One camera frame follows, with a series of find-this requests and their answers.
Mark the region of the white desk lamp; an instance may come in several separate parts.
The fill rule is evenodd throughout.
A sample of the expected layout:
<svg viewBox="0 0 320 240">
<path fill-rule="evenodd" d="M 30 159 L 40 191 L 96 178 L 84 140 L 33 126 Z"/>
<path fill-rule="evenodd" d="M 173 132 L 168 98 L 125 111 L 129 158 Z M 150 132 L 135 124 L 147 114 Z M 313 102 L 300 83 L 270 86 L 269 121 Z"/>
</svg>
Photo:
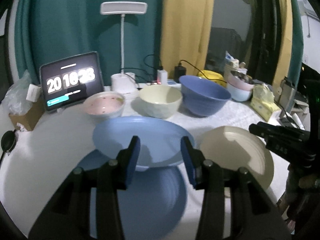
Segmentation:
<svg viewBox="0 0 320 240">
<path fill-rule="evenodd" d="M 112 1 L 100 5 L 101 15 L 120 15 L 120 73 L 111 76 L 111 90 L 127 100 L 138 96 L 135 74 L 125 72 L 124 22 L 126 15 L 144 15 L 148 9 L 145 2 Z"/>
</svg>

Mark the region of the tablet showing clock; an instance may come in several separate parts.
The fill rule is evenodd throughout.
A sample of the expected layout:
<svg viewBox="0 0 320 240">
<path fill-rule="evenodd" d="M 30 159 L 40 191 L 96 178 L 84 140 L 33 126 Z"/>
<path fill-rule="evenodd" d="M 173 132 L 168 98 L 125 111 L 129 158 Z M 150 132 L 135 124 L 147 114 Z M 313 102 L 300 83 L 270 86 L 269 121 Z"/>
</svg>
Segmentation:
<svg viewBox="0 0 320 240">
<path fill-rule="evenodd" d="M 40 81 L 48 112 L 83 102 L 104 90 L 96 51 L 41 66 Z"/>
</svg>

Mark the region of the dark blue bowl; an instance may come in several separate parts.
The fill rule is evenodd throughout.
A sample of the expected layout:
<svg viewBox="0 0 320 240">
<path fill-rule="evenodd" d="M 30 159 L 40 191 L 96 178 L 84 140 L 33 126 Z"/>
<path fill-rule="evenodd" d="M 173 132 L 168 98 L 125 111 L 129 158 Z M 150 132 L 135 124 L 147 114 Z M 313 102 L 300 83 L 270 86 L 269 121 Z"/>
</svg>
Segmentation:
<svg viewBox="0 0 320 240">
<path fill-rule="evenodd" d="M 179 78 L 183 106 L 193 115 L 208 117 L 216 114 L 228 100 L 230 92 L 207 79 L 184 75 Z"/>
</svg>

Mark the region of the pink strawberry bowl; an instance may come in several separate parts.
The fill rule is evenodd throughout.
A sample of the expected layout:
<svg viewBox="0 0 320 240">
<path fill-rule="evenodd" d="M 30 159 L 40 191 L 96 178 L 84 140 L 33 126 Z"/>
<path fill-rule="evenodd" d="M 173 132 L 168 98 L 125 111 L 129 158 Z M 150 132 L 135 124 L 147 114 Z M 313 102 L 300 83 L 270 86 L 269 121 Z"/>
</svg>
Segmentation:
<svg viewBox="0 0 320 240">
<path fill-rule="evenodd" d="M 97 120 L 120 117 L 126 100 L 117 92 L 100 92 L 87 98 L 83 103 L 84 112 Z"/>
</svg>

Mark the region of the cream bowl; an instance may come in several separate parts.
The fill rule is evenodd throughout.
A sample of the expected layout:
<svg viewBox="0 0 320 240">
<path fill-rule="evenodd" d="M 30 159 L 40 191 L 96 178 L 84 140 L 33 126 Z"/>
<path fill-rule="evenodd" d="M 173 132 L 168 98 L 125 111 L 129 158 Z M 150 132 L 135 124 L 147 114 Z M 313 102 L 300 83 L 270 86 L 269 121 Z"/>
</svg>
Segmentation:
<svg viewBox="0 0 320 240">
<path fill-rule="evenodd" d="M 146 86 L 139 91 L 139 98 L 143 112 L 160 119 L 170 118 L 182 103 L 180 90 L 167 85 Z"/>
</svg>

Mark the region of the steel thermos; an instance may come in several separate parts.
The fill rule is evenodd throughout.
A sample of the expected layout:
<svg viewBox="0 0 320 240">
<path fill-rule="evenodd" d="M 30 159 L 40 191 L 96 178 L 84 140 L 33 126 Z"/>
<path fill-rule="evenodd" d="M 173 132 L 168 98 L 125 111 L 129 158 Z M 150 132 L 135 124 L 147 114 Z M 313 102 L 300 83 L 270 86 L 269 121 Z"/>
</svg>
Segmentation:
<svg viewBox="0 0 320 240">
<path fill-rule="evenodd" d="M 284 77 L 281 81 L 280 88 L 281 92 L 278 102 L 285 111 L 291 112 L 296 94 L 295 85 L 287 77 Z"/>
</svg>

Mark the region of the yellow curtain right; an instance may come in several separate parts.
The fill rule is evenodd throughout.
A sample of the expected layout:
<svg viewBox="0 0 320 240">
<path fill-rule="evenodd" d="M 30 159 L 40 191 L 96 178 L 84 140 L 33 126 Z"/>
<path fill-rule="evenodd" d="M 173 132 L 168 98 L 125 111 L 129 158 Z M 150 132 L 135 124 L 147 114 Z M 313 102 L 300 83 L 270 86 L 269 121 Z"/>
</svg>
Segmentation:
<svg viewBox="0 0 320 240">
<path fill-rule="evenodd" d="M 293 17 L 291 0 L 279 0 L 280 19 L 281 19 L 281 43 L 278 64 L 274 75 L 272 86 L 278 88 L 281 80 L 288 75 L 291 50 L 292 50 L 292 32 Z"/>
</svg>

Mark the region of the teal curtain right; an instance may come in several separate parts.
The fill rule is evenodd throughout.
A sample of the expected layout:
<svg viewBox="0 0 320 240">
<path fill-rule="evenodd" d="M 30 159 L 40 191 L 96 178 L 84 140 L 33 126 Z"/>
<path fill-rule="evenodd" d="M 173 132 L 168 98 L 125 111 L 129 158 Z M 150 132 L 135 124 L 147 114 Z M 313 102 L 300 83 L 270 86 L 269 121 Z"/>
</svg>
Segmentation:
<svg viewBox="0 0 320 240">
<path fill-rule="evenodd" d="M 297 87 L 303 59 L 303 27 L 297 0 L 291 0 L 292 7 L 292 48 L 288 79 Z"/>
</svg>

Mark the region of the teal curtain left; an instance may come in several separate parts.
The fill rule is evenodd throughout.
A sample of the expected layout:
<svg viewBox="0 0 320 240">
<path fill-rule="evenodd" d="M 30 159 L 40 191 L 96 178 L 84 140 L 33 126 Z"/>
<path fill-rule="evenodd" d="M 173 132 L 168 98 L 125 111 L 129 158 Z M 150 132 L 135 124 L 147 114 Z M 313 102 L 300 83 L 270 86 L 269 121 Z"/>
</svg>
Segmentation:
<svg viewBox="0 0 320 240">
<path fill-rule="evenodd" d="M 27 70 L 34 83 L 40 67 L 96 51 L 105 85 L 120 71 L 120 16 L 100 14 L 112 1 L 148 4 L 145 15 L 127 15 L 124 24 L 125 69 L 138 81 L 151 81 L 159 64 L 162 0 L 14 0 L 10 12 L 9 59 L 13 76 Z"/>
</svg>

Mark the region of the yellow curtain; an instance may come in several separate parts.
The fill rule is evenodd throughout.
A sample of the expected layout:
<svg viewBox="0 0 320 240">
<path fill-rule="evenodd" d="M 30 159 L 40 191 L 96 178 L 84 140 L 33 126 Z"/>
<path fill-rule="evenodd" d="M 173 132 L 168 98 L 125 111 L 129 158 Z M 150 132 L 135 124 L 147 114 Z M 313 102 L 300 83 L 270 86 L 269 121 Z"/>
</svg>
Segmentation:
<svg viewBox="0 0 320 240">
<path fill-rule="evenodd" d="M 281 19 L 281 43 L 278 64 L 274 75 L 272 86 L 278 88 L 281 80 L 288 75 L 291 50 L 292 50 L 292 32 L 293 17 L 291 0 L 279 0 L 280 19 Z"/>
<path fill-rule="evenodd" d="M 205 67 L 214 0 L 163 0 L 160 57 L 168 76 L 180 60 L 188 75 Z"/>
</svg>

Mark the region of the light blue deep plate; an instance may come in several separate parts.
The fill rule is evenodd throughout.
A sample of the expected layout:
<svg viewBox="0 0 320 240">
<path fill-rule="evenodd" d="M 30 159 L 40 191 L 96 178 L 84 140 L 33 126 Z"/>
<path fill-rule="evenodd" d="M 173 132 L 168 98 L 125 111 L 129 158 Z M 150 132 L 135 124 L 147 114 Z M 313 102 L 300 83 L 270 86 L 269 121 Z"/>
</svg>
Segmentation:
<svg viewBox="0 0 320 240">
<path fill-rule="evenodd" d="M 136 170 L 177 166 L 183 162 L 181 138 L 187 136 L 195 147 L 194 137 L 183 127 L 162 119 L 125 116 L 103 121 L 93 131 L 95 148 L 113 159 L 127 148 L 132 137 L 140 138 L 140 154 Z"/>
</svg>

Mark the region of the cream plate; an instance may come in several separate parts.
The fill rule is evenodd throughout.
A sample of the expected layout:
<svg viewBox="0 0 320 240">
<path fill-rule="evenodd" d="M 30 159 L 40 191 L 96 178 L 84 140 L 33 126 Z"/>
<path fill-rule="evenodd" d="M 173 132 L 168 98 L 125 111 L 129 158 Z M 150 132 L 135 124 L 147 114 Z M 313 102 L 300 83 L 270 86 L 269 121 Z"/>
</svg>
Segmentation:
<svg viewBox="0 0 320 240">
<path fill-rule="evenodd" d="M 233 126 L 220 126 L 204 133 L 200 150 L 205 158 L 222 168 L 249 169 L 266 190 L 274 176 L 274 162 L 265 144 L 249 131 Z"/>
</svg>

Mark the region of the yellow curtain left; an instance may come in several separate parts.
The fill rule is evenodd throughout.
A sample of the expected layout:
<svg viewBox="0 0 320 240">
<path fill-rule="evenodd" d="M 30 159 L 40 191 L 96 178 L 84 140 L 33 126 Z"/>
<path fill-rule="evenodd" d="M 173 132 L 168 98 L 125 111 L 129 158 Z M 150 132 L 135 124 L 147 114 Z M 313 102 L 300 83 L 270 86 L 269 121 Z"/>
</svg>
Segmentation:
<svg viewBox="0 0 320 240">
<path fill-rule="evenodd" d="M 160 57 L 168 76 L 180 60 L 188 75 L 205 67 L 214 0 L 163 0 Z"/>
</svg>

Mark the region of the black power adapter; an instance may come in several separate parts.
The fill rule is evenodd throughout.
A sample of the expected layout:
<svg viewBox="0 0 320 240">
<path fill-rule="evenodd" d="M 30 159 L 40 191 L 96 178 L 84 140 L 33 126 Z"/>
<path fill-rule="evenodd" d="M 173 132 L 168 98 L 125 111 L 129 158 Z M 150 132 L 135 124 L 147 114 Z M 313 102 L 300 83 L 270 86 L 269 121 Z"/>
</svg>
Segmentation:
<svg viewBox="0 0 320 240">
<path fill-rule="evenodd" d="M 174 81 L 176 83 L 179 83 L 180 82 L 179 78 L 181 76 L 186 75 L 186 71 L 187 71 L 186 68 L 182 65 L 175 66 L 175 68 L 174 68 Z"/>
</svg>

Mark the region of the cardboard box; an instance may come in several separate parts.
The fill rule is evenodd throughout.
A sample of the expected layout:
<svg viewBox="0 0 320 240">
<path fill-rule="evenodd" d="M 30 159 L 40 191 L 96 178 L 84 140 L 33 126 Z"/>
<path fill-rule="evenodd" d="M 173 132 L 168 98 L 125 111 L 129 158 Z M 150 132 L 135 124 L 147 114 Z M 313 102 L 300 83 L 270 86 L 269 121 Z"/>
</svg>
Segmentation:
<svg viewBox="0 0 320 240">
<path fill-rule="evenodd" d="M 43 99 L 39 98 L 25 115 L 9 114 L 9 118 L 16 130 L 33 131 L 44 112 Z"/>
</svg>

